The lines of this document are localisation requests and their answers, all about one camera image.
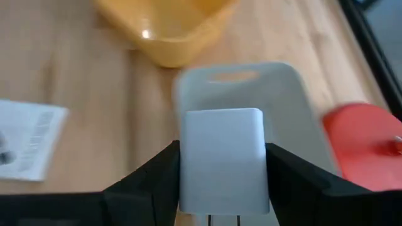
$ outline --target yellow container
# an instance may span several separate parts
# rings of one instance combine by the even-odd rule
[[[95,0],[98,10],[163,67],[181,67],[215,42],[235,0]]]

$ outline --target wooden surface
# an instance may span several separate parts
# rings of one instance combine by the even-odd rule
[[[0,0],[0,97],[68,107],[43,183],[0,192],[101,190],[178,138],[171,85],[96,14],[89,0]],[[340,104],[385,107],[334,0],[240,0],[223,37],[189,66],[286,61],[317,120]]]

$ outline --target red lid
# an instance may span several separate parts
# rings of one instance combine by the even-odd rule
[[[402,189],[402,123],[370,104],[349,104],[323,124],[342,176],[372,191]]]

